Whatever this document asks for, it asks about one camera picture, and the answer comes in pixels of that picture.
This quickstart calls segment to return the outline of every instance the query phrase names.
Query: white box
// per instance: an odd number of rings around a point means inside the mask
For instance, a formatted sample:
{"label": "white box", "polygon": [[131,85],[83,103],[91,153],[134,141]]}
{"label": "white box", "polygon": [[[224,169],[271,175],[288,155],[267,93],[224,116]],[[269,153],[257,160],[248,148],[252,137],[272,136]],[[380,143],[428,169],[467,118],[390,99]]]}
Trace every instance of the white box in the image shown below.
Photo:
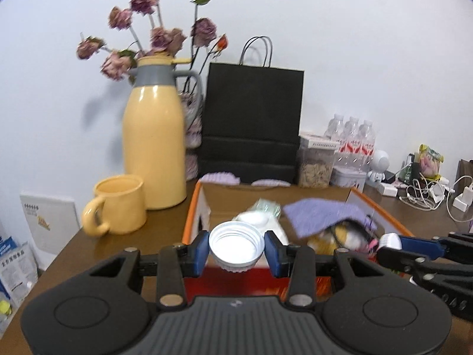
{"label": "white box", "polygon": [[356,188],[363,192],[365,186],[366,172],[353,168],[333,167],[330,184],[337,187]]}

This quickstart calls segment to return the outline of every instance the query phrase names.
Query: black paper bag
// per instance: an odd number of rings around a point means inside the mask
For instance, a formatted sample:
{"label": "black paper bag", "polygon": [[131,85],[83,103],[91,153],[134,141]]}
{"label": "black paper bag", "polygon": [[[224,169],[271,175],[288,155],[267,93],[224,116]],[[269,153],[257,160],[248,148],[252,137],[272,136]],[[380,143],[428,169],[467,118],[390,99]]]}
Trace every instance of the black paper bag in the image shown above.
{"label": "black paper bag", "polygon": [[199,174],[293,182],[304,72],[211,63]]}

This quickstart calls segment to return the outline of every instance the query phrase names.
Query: transparent plastic container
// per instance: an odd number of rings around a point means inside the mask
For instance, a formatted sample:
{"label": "transparent plastic container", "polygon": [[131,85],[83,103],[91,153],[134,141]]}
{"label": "transparent plastic container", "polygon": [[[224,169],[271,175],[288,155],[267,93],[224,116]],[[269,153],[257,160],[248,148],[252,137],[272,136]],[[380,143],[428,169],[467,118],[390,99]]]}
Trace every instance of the transparent plastic container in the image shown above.
{"label": "transparent plastic container", "polygon": [[297,184],[300,187],[323,188],[330,183],[335,152],[339,143],[319,136],[301,137],[298,152]]}

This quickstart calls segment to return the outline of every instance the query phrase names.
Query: white wall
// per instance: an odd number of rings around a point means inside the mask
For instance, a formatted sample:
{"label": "white wall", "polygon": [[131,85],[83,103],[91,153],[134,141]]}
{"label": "white wall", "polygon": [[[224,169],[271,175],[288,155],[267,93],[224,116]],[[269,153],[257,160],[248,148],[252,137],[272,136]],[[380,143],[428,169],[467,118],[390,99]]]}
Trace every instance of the white wall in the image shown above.
{"label": "white wall", "polygon": [[[100,75],[103,54],[79,61],[74,52],[80,32],[128,46],[129,33],[107,28],[110,9],[128,1],[0,2],[0,217],[19,241],[30,239],[20,191],[71,196],[80,212],[96,181],[122,172],[131,88]],[[162,0],[167,26],[189,33],[189,1]],[[229,37],[221,61],[236,62],[246,39],[266,34],[274,66],[306,71],[303,129],[323,132],[334,112],[371,119],[394,169],[427,143],[445,155],[448,178],[472,157],[471,0],[213,0],[201,15]],[[148,25],[135,18],[143,39]],[[39,257],[42,267],[53,259]]]}

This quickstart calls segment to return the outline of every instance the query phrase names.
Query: purple cloth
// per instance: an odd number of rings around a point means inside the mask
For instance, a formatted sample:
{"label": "purple cloth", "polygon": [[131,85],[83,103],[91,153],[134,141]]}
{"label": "purple cloth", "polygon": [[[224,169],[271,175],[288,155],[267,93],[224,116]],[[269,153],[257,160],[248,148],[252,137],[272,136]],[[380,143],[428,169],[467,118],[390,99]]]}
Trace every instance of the purple cloth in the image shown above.
{"label": "purple cloth", "polygon": [[299,239],[319,233],[345,220],[359,222],[366,230],[377,228],[358,206],[343,201],[303,199],[285,205],[282,209]]}

